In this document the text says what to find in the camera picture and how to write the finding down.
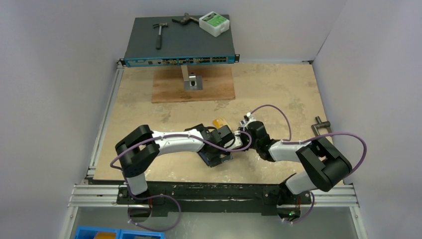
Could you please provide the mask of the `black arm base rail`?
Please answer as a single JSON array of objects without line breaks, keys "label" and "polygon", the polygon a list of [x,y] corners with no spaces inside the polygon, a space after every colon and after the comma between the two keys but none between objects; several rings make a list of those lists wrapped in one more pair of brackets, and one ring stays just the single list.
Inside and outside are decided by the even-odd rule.
[{"label": "black arm base rail", "polygon": [[119,186],[117,204],[144,206],[153,217],[169,212],[259,213],[298,218],[301,207],[312,204],[309,191],[288,194],[279,184],[193,183],[149,181],[148,197],[132,198]]}]

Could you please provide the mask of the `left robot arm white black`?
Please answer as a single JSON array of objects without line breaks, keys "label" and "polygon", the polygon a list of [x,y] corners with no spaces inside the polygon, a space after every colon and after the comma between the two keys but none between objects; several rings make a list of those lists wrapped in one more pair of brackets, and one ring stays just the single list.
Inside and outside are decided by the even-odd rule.
[{"label": "left robot arm white black", "polygon": [[242,147],[240,136],[228,126],[216,128],[198,124],[182,132],[159,132],[146,124],[139,126],[115,145],[129,197],[141,204],[148,199],[145,171],[161,155],[194,152],[208,167],[231,159],[230,151]]}]

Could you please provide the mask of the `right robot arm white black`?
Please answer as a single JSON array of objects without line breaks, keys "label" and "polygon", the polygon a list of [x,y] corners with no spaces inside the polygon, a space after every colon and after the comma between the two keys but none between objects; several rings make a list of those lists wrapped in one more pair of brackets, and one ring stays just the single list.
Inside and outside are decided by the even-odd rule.
[{"label": "right robot arm white black", "polygon": [[251,148],[256,150],[261,159],[302,164],[303,172],[293,174],[281,183],[279,195],[284,202],[290,203],[300,193],[309,190],[327,192],[352,171],[348,159],[325,137],[289,144],[272,139],[261,121],[248,123],[245,131],[252,136]]}]

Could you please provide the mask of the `blue leather card holder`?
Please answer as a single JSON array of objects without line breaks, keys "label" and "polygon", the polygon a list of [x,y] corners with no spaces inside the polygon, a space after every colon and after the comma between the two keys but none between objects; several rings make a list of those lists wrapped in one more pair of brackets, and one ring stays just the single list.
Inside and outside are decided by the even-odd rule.
[{"label": "blue leather card holder", "polygon": [[230,153],[213,154],[213,153],[198,153],[201,159],[208,167],[216,167],[222,163],[232,160]]}]

